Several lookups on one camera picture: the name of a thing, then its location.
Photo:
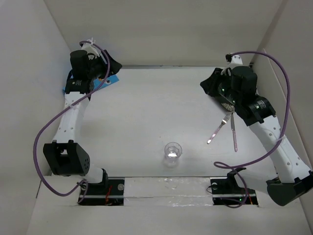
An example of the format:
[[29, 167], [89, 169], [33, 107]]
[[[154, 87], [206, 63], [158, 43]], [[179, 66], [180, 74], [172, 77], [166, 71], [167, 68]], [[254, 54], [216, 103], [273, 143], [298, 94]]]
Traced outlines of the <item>black floral square plate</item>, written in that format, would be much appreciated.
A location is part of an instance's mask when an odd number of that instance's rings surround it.
[[222, 96], [217, 96], [215, 97], [215, 99], [221, 104], [221, 106], [227, 110], [228, 112], [234, 112], [235, 111], [235, 105], [233, 103], [231, 103], [230, 101], [228, 101], [227, 99], [225, 99]]

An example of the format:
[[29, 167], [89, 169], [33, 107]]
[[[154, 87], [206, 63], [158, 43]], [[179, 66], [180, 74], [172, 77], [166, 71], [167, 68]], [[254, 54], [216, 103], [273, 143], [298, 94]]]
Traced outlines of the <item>knife with pink handle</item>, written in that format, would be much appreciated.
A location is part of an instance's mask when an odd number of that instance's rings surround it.
[[234, 151], [237, 152], [238, 146], [237, 146], [237, 136], [236, 136], [235, 122], [234, 122], [234, 113], [231, 114], [230, 123], [231, 123], [231, 130], [232, 130], [232, 136], [233, 136]]

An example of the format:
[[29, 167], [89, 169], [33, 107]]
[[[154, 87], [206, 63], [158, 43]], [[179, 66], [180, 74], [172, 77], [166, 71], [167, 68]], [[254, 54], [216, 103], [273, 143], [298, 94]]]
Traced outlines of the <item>fork with pink handle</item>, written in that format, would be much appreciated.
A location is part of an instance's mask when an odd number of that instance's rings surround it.
[[227, 124], [228, 120], [230, 119], [232, 113], [227, 114], [221, 121], [221, 124], [218, 126], [218, 128], [214, 131], [214, 133], [212, 134], [212, 136], [208, 139], [207, 144], [210, 144], [213, 139], [216, 137], [216, 135], [219, 133], [219, 131], [221, 130], [221, 128]]

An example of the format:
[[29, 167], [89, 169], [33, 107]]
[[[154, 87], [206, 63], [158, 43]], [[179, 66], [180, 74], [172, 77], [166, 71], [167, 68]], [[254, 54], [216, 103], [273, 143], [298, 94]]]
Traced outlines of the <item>clear plastic cup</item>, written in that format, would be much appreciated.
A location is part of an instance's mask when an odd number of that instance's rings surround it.
[[179, 158], [182, 155], [182, 147], [177, 142], [170, 142], [164, 147], [164, 165], [174, 168], [179, 164]]

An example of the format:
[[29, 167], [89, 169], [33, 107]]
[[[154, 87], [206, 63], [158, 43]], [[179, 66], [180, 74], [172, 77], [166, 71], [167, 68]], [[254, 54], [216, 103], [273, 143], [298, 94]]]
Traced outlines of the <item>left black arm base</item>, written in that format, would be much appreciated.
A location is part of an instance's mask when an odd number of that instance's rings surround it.
[[81, 206], [123, 206], [125, 178], [109, 178], [108, 186], [89, 184], [84, 199], [85, 190], [80, 190], [78, 204]]

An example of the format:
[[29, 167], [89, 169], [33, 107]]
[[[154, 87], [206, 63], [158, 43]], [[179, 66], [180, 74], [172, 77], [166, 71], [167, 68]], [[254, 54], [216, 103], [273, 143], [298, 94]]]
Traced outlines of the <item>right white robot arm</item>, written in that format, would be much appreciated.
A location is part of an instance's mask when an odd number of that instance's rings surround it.
[[226, 110], [236, 113], [259, 139], [268, 153], [276, 175], [260, 176], [247, 166], [233, 166], [227, 174], [226, 187], [232, 193], [253, 189], [285, 206], [313, 188], [313, 171], [301, 160], [284, 134], [271, 103], [257, 94], [257, 74], [252, 68], [215, 68], [200, 83], [204, 92]]

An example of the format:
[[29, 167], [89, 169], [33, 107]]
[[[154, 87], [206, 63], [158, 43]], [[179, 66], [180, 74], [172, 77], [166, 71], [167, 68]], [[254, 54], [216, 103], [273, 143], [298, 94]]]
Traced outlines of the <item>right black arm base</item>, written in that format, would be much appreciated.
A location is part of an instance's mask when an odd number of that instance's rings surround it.
[[206, 191], [212, 195], [213, 205], [236, 207], [246, 196], [245, 205], [258, 205], [255, 190], [247, 189], [246, 194], [244, 187], [238, 186], [233, 172], [226, 176], [211, 177]]

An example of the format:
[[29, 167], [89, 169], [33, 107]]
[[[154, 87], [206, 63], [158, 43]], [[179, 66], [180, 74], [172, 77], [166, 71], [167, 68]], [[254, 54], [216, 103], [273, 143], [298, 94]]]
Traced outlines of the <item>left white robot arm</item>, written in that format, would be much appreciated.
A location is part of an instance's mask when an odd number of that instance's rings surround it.
[[91, 164], [88, 153], [78, 140], [84, 113], [90, 102], [90, 98], [84, 96], [94, 90], [96, 79], [115, 75], [122, 67], [112, 58], [109, 62], [110, 68], [92, 47], [70, 53], [72, 69], [64, 89], [65, 107], [68, 111], [62, 115], [52, 142], [43, 147], [43, 153], [53, 174], [81, 176], [92, 184], [93, 190], [98, 194], [104, 194], [109, 189], [106, 173]]

